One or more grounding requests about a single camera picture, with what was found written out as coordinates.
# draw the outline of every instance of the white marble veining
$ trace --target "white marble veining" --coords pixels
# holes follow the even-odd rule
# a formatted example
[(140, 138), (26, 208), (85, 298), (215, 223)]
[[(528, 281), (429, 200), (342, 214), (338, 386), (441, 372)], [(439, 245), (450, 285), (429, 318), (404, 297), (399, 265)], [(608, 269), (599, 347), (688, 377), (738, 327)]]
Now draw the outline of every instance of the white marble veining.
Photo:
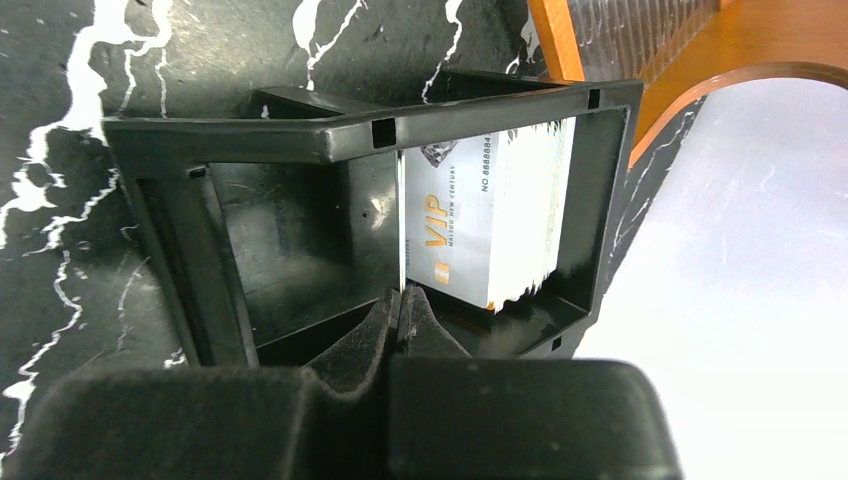
[(78, 217), (73, 217), (69, 215), (56, 216), (50, 220), (50, 223), (47, 224), (46, 227), (41, 229), (41, 233), (47, 236), (47, 244), (41, 247), (38, 250), (32, 252), (26, 252), (23, 254), (24, 257), (28, 257), (30, 255), (34, 255), (36, 253), (43, 253), (49, 250), (55, 250), (62, 245), (62, 233), (65, 231), (65, 226), (70, 223), (82, 223), (88, 220), (88, 216), (91, 215), (91, 211), (94, 210), (94, 207), (97, 206), (104, 198), (112, 194), (112, 192), (118, 189), (118, 179), (120, 178), (120, 174), (118, 173), (117, 168), (109, 169), (109, 180), (106, 187), (100, 189), (96, 195), (92, 196), (83, 204), (82, 213)]
[(506, 65), (506, 68), (504, 69), (504, 73), (506, 73), (507, 75), (513, 74), (518, 70), (518, 67), (520, 67), (520, 66), (521, 66), (521, 54), (519, 53), (518, 55), (515, 56), (515, 58), (512, 59), (511, 62), (509, 62)]
[(456, 25), (456, 31), (453, 34), (453, 43), (450, 48), (448, 48), (448, 51), (445, 52), (445, 57), (436, 64), (436, 71), (433, 72), (433, 76), (424, 83), (424, 90), (421, 91), (421, 100), (423, 100), (424, 103), (428, 103), (427, 92), (429, 92), (430, 88), (433, 87), (436, 77), (438, 77), (439, 73), (441, 73), (442, 65), (451, 59), (459, 46), (459, 39), (462, 37), (462, 22), (459, 21), (457, 12), (459, 11), (460, 5), (462, 5), (462, 0), (447, 0), (447, 2), (445, 2), (445, 17), (447, 18), (448, 23)]
[(127, 233), (127, 232), (129, 232), (130, 230), (138, 230), (138, 225), (127, 225), (126, 227), (121, 227), (119, 230), (120, 230), (120, 232), (121, 232), (121, 235), (122, 235), (124, 238), (126, 238), (126, 239), (127, 239), (127, 240), (129, 240), (130, 242), (135, 243), (135, 240), (133, 240), (133, 239), (130, 237), (130, 234), (129, 234), (129, 233)]
[(339, 26), (339, 30), (333, 38), (324, 45), (316, 44), (315, 52), (313, 53), (312, 43), (315, 36), (315, 27), (318, 22), (318, 6), (320, 3), (321, 0), (303, 0), (292, 15), (292, 30), (294, 30), (295, 42), (297, 42), (300, 48), (306, 50), (306, 53), (309, 55), (309, 59), (306, 61), (306, 88), (308, 90), (315, 90), (315, 82), (312, 80), (312, 71), (315, 69), (315, 65), (321, 61), (321, 57), (324, 54), (336, 45), (342, 33), (350, 25), (350, 21), (356, 15), (356, 12), (360, 8), (368, 9), (368, 4), (364, 0), (356, 0), (356, 3), (348, 10), (342, 24)]
[(539, 34), (536, 31), (536, 24), (533, 23), (533, 12), (530, 11), (530, 7), (527, 7), (527, 21), (524, 23), (524, 26), (521, 27), (521, 38), (524, 40), (524, 44), (527, 48), (527, 62), (535, 63), (533, 59), (533, 54), (536, 53), (536, 49), (541, 46), (539, 43)]
[[(26, 156), (21, 160), (24, 164), (21, 169), (13, 175), (12, 189), (17, 195), (0, 207), (0, 250), (6, 247), (7, 237), (5, 232), (6, 220), (10, 210), (22, 212), (34, 212), (42, 208), (56, 208), (46, 197), (49, 188), (67, 188), (64, 176), (54, 172), (48, 163), (50, 147), (47, 136), (56, 129), (73, 132), (85, 132), (90, 137), (99, 140), (104, 145), (106, 137), (103, 135), (101, 121), (103, 119), (103, 103), (100, 93), (106, 90), (107, 85), (94, 68), (91, 67), (91, 52), (97, 43), (108, 43), (121, 45), (125, 42), (143, 42), (138, 51), (130, 51), (127, 57), (146, 54), (151, 48), (162, 48), (171, 38), (171, 27), (168, 21), (168, 12), (172, 0), (155, 0), (152, 5), (153, 18), (159, 26), (159, 35), (155, 37), (143, 37), (132, 32), (124, 20), (125, 10), (129, 0), (95, 0), (94, 22), (83, 28), (76, 35), (71, 53), (67, 62), (66, 77), (68, 88), (71, 92), (71, 104), (65, 115), (58, 121), (35, 128), (30, 132), (30, 145)], [(128, 101), (135, 88), (135, 78), (127, 68), (130, 86), (125, 94), (125, 102)], [(52, 183), (44, 186), (36, 186), (28, 176), (29, 166), (41, 165), (52, 178)]]
[(170, 368), (174, 368), (177, 365), (184, 365), (187, 362), (188, 360), (186, 359), (185, 353), (183, 353), (183, 349), (180, 348), (179, 350), (171, 354), (171, 358), (165, 360), (162, 363), (162, 367), (167, 370)]
[[(695, 105), (700, 105), (701, 103), (703, 103), (704, 98), (706, 98), (706, 97), (701, 97), (698, 100), (696, 100)], [(651, 171), (651, 167), (653, 167), (653, 165), (654, 165), (654, 160), (656, 160), (657, 154), (659, 152), (661, 152), (663, 149), (668, 148), (671, 145), (674, 145), (674, 143), (677, 141), (677, 139), (678, 139), (678, 137), (680, 137), (680, 135), (686, 134), (686, 127), (689, 125), (689, 121), (690, 121), (690, 119), (693, 115), (695, 115), (695, 112), (691, 112), (691, 111), (685, 112), (683, 114), (683, 116), (680, 118), (680, 124), (677, 126), (677, 129), (674, 131), (674, 134), (671, 136), (671, 138), (667, 142), (658, 145), (655, 149), (653, 149), (651, 151), (651, 156), (648, 158), (648, 163), (645, 166), (645, 169), (639, 175), (639, 177), (636, 178), (636, 186), (633, 188), (633, 193), (630, 195), (630, 198), (627, 200), (625, 209), (622, 212), (621, 218), (618, 221), (618, 225), (616, 225), (615, 234), (613, 235), (613, 243), (612, 243), (612, 251), (610, 252), (610, 259), (612, 259), (615, 256), (615, 254), (618, 252), (618, 248), (621, 244), (621, 240), (624, 239), (624, 236), (627, 235), (630, 232), (630, 230), (633, 229), (633, 227), (636, 225), (636, 222), (639, 220), (639, 218), (642, 215), (645, 214), (645, 212), (648, 211), (648, 207), (651, 204), (652, 199), (649, 198), (648, 200), (645, 200), (645, 203), (642, 204), (641, 207), (639, 207), (639, 209), (636, 211), (635, 214), (633, 214), (632, 216), (627, 215), (627, 211), (630, 210), (630, 207), (632, 206), (633, 201), (636, 198), (636, 193), (639, 191), (639, 186), (642, 184), (642, 180), (644, 180), (645, 177), (648, 175), (648, 172)]]
[[(24, 163), (13, 174), (12, 190), (16, 198), (0, 207), (0, 250), (4, 249), (7, 245), (5, 225), (11, 210), (31, 213), (42, 208), (57, 208), (57, 205), (47, 200), (47, 190), (49, 188), (68, 187), (65, 183), (64, 176), (61, 173), (54, 172), (48, 163), (50, 147), (47, 137), (50, 132), (57, 129), (84, 132), (89, 137), (100, 141), (103, 145), (107, 144), (101, 126), (104, 115), (103, 103), (100, 98), (100, 94), (106, 90), (107, 84), (103, 77), (91, 66), (92, 50), (96, 44), (108, 43), (111, 45), (121, 45), (126, 42), (142, 42), (139, 50), (126, 51), (127, 61), (125, 63), (125, 71), (128, 75), (129, 87), (124, 95), (122, 108), (126, 107), (136, 86), (135, 78), (130, 68), (130, 59), (146, 55), (152, 49), (161, 50), (162, 57), (155, 68), (155, 72), (161, 86), (161, 113), (163, 116), (165, 115), (166, 85), (161, 75), (161, 69), (167, 65), (164, 47), (170, 41), (173, 33), (168, 19), (173, 2), (172, 0), (153, 1), (151, 11), (153, 20), (159, 28), (159, 33), (153, 37), (136, 35), (129, 25), (126, 24), (125, 14), (128, 3), (129, 0), (94, 0), (94, 19), (92, 24), (84, 27), (76, 34), (66, 69), (68, 88), (71, 93), (70, 106), (60, 120), (37, 127), (29, 134), (30, 144), (26, 151), (26, 156), (21, 158)], [(40, 165), (43, 167), (49, 173), (52, 182), (43, 186), (35, 185), (28, 176), (31, 165)], [(85, 222), (92, 210), (104, 198), (117, 190), (118, 172), (116, 169), (110, 169), (109, 173), (110, 177), (107, 187), (93, 194), (84, 203), (83, 211), (78, 217), (68, 215), (54, 216), (50, 223), (41, 230), (47, 237), (46, 245), (39, 250), (29, 252), (25, 255), (46, 252), (61, 247), (62, 233), (65, 231), (65, 227), (71, 223)], [(37, 370), (33, 370), (34, 367), (48, 351), (59, 344), (62, 333), (73, 328), (83, 315), (83, 308), (78, 303), (81, 299), (79, 297), (68, 298), (64, 290), (62, 290), (62, 282), (68, 278), (67, 268), (71, 262), (70, 252), (65, 250), (63, 252), (63, 258), (64, 260), (58, 267), (53, 286), (59, 300), (66, 307), (71, 308), (73, 314), (68, 323), (64, 327), (54, 330), (51, 334), (51, 340), (43, 344), (36, 351), (35, 355), (18, 369), (18, 374), (24, 377), (24, 380), (3, 390), (5, 397), (18, 401), (18, 418), (15, 426), (9, 433), (9, 450), (0, 453), (0, 476), (2, 476), (3, 460), (8, 455), (14, 453), (20, 442), (21, 427), (26, 419), (27, 406), (36, 389), (35, 380), (39, 374)], [(134, 278), (135, 272), (128, 283), (131, 284)], [(125, 336), (126, 332), (123, 332), (122, 337), (118, 340), (119, 345), (123, 342)]]
[(56, 270), (56, 278), (53, 280), (53, 290), (56, 292), (56, 295), (62, 303), (73, 310), (73, 313), (63, 327), (54, 330), (50, 334), (50, 341), (41, 345), (41, 347), (35, 352), (35, 355), (33, 355), (29, 361), (21, 365), (18, 369), (18, 374), (24, 377), (24, 380), (10, 385), (3, 390), (3, 396), (18, 401), (18, 419), (17, 422), (15, 422), (15, 426), (12, 427), (12, 431), (9, 432), (9, 450), (0, 453), (0, 477), (3, 475), (3, 460), (8, 455), (15, 453), (15, 450), (17, 450), (18, 444), (20, 444), (21, 441), (21, 428), (23, 427), (24, 420), (26, 419), (29, 400), (32, 398), (32, 393), (36, 388), (35, 379), (38, 377), (38, 371), (33, 370), (33, 368), (47, 352), (59, 344), (59, 341), (62, 339), (62, 334), (73, 328), (82, 317), (83, 308), (79, 303), (77, 303), (81, 299), (79, 297), (68, 298), (68, 295), (65, 294), (65, 291), (62, 289), (62, 283), (68, 279), (67, 269), (68, 265), (71, 263), (71, 254), (69, 251), (65, 250), (62, 252), (62, 255), (64, 259), (62, 260), (62, 263), (59, 264), (59, 268)]
[(124, 289), (121, 290), (121, 296), (118, 299), (118, 323), (121, 324), (121, 335), (118, 336), (117, 345), (115, 346), (116, 352), (119, 352), (122, 348), (124, 348), (124, 339), (127, 338), (130, 330), (132, 330), (132, 325), (127, 323), (125, 318), (126, 310), (124, 310), (124, 303), (127, 301), (127, 295), (130, 293), (132, 284), (137, 278), (141, 277), (141, 269), (144, 268), (148, 261), (150, 261), (150, 257), (146, 257), (144, 260), (139, 262), (138, 266), (136, 266), (132, 273), (130, 273), (130, 278), (127, 280), (127, 283), (124, 284)]

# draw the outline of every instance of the black marble surface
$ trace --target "black marble surface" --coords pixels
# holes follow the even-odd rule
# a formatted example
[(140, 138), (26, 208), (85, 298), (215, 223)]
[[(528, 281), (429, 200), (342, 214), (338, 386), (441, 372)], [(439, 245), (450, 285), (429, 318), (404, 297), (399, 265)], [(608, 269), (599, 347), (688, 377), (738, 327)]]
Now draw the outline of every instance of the black marble surface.
[(184, 362), (103, 116), (231, 117), (274, 85), (396, 103), (447, 66), (544, 70), (521, 0), (14, 0), (0, 16), (0, 452), (92, 365)]
[(621, 266), (624, 255), (633, 243), (636, 232), (645, 220), (645, 215), (648, 214), (672, 163), (677, 158), (680, 146), (686, 140), (692, 125), (695, 124), (698, 112), (701, 111), (701, 106), (706, 99), (705, 95), (675, 115), (627, 173), (622, 195), (625, 199), (624, 213), (615, 227), (607, 286), (612, 282), (618, 267)]

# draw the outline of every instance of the square hole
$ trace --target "square hole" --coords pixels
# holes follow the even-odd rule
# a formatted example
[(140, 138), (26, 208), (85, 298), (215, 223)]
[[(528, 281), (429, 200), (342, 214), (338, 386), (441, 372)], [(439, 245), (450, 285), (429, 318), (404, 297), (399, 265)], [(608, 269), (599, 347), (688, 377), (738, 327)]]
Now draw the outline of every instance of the square hole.
[(206, 173), (206, 167), (195, 168), (194, 170), (189, 170), (188, 178), (192, 180), (197, 180), (198, 178), (205, 177)]
[(371, 142), (375, 149), (391, 147), (397, 143), (395, 119), (383, 118), (371, 122)]
[(589, 110), (594, 110), (601, 105), (601, 91), (597, 88), (589, 90)]

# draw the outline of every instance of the curved wooden panel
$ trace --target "curved wooden panel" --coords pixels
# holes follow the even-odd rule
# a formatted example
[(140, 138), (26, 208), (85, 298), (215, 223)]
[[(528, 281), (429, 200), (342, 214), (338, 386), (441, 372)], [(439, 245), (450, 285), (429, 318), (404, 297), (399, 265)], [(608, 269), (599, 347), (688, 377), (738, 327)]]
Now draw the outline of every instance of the curved wooden panel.
[(728, 85), (780, 77), (848, 89), (844, 0), (735, 0), (713, 15), (645, 92), (630, 165), (690, 102)]

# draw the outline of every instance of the black plastic card holder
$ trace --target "black plastic card holder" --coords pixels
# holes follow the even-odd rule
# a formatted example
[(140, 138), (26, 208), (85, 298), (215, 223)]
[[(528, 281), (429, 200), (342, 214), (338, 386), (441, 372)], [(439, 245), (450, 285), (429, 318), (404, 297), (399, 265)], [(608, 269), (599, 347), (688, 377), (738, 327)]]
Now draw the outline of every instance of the black plastic card holder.
[(570, 356), (607, 284), (641, 95), (638, 80), (452, 71), (428, 104), (278, 87), (256, 92), (254, 119), (104, 129), (189, 362), (257, 366), (305, 363), (401, 287), (403, 149), (577, 117), (557, 269), (541, 290), (494, 316), (428, 291), (472, 355)]

